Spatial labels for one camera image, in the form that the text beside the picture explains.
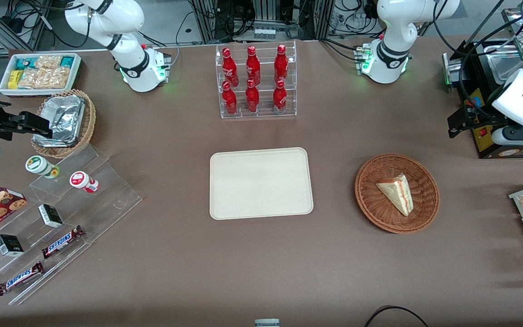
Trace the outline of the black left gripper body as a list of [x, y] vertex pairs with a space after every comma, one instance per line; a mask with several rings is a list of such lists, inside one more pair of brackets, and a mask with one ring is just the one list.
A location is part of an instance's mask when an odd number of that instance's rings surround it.
[[492, 125], [497, 128], [507, 125], [507, 118], [496, 110], [490, 102], [485, 103], [479, 97], [465, 100], [465, 128], [476, 129]]

